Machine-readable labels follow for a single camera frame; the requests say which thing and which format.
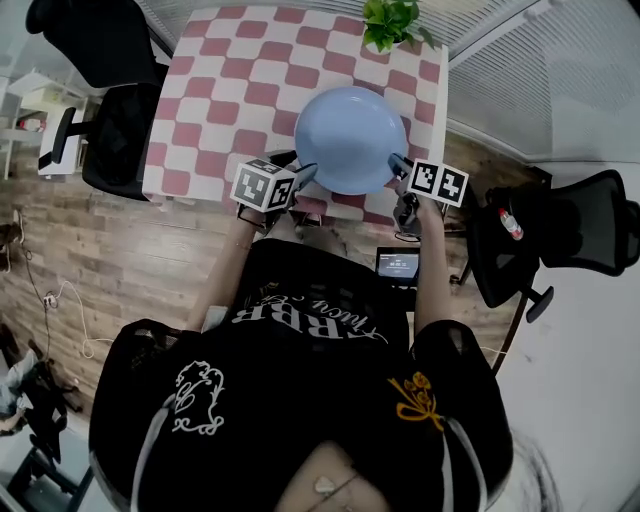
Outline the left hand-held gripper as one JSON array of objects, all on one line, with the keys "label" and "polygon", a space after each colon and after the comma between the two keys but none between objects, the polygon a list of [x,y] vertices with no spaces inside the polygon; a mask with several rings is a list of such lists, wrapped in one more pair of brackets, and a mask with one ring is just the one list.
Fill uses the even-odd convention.
[{"label": "left hand-held gripper", "polygon": [[311,163],[293,171],[295,151],[284,151],[241,162],[236,171],[230,198],[237,203],[237,218],[268,234],[299,193],[314,180],[318,170]]}]

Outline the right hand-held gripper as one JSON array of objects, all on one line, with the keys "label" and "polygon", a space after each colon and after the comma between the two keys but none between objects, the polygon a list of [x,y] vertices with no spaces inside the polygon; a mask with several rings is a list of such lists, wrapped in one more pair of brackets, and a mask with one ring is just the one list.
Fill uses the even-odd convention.
[{"label": "right hand-held gripper", "polygon": [[393,215],[399,237],[420,236],[416,214],[419,196],[435,201],[442,215],[449,208],[462,206],[469,180],[466,172],[424,159],[413,161],[397,153],[389,156],[388,165],[398,181],[395,188],[398,201]]}]

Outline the big blue plate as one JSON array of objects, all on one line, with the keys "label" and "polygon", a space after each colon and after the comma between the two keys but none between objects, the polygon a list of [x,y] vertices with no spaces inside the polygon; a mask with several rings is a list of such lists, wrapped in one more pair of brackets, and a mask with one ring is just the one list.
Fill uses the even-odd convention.
[{"label": "big blue plate", "polygon": [[408,154],[403,121],[379,94],[339,87],[313,98],[294,129],[298,161],[314,164],[314,180],[341,195],[380,191],[394,174],[389,158]]}]

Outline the person's right forearm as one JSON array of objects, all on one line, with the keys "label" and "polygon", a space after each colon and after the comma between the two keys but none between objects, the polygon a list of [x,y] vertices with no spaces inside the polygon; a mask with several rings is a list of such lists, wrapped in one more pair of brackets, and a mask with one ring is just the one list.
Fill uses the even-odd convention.
[{"label": "person's right forearm", "polygon": [[419,272],[414,310],[414,334],[431,323],[452,318],[451,288],[444,222],[435,201],[419,196]]}]

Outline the small black screen device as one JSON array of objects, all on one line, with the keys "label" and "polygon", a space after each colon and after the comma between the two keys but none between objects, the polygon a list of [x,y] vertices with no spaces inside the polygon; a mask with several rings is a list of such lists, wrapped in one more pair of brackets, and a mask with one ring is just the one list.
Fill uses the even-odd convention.
[{"label": "small black screen device", "polygon": [[419,248],[378,247],[376,274],[393,286],[415,287],[419,274]]}]

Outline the white bottle red cap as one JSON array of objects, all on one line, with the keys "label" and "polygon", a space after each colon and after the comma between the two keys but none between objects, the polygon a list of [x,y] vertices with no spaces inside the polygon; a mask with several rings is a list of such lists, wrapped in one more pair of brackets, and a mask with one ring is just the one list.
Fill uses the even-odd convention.
[{"label": "white bottle red cap", "polygon": [[519,241],[523,238],[524,232],[516,221],[515,217],[509,213],[506,209],[499,209],[499,218],[503,225],[503,227],[507,230],[507,232],[511,235],[511,237]]}]

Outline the red white checkered tablecloth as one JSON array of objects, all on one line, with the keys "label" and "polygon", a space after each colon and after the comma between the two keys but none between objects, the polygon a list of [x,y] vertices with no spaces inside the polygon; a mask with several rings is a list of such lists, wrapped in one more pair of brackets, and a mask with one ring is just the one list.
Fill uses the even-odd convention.
[{"label": "red white checkered tablecloth", "polygon": [[322,91],[361,86],[399,113],[411,158],[444,156],[448,50],[363,43],[361,20],[316,10],[234,6],[193,12],[150,133],[143,193],[228,204],[238,165],[294,146],[294,125]]}]

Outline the green potted plant white pot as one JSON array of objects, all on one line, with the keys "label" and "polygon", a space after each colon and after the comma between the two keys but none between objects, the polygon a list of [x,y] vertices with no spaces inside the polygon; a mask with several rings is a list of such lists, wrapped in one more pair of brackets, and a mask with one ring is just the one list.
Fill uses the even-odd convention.
[{"label": "green potted plant white pot", "polygon": [[432,34],[418,24],[418,0],[366,0],[362,13],[363,46],[372,53],[389,54],[404,42],[412,49],[417,41],[435,48]]}]

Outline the black mesh office chair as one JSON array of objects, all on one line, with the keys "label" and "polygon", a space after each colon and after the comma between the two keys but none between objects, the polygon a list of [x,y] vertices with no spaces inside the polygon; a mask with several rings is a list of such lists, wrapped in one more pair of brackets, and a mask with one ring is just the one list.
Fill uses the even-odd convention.
[{"label": "black mesh office chair", "polygon": [[96,117],[73,123],[85,136],[83,180],[93,188],[143,201],[142,176],[151,127],[168,68],[153,54],[135,0],[32,0],[26,29],[65,55],[93,88],[103,88]]},{"label": "black mesh office chair", "polygon": [[[611,277],[640,261],[640,204],[627,198],[618,171],[601,171],[560,188],[527,183],[494,187],[467,222],[469,265],[485,304],[496,308],[516,293],[532,301],[534,322],[554,289],[532,287],[541,266],[578,268]],[[511,213],[524,235],[514,240],[499,209]]]}]

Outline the person's black printed shirt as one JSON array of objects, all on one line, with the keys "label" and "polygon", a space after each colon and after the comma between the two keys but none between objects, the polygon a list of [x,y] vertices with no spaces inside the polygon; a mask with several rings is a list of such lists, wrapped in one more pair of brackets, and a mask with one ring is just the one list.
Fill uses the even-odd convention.
[{"label": "person's black printed shirt", "polygon": [[372,270],[263,239],[218,325],[121,330],[89,449],[123,510],[273,512],[327,441],[395,512],[476,512],[513,462],[499,388],[467,326],[439,320],[411,335]]}]

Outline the white shelf unit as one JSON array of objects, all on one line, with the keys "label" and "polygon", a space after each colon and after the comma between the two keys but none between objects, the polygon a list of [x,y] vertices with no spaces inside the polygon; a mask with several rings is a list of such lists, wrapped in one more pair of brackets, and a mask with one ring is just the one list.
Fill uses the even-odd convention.
[{"label": "white shelf unit", "polygon": [[88,106],[83,91],[34,69],[10,79],[0,76],[0,154],[4,177],[19,146],[39,149],[41,176],[69,175],[79,166],[79,137],[65,130],[80,123]]}]

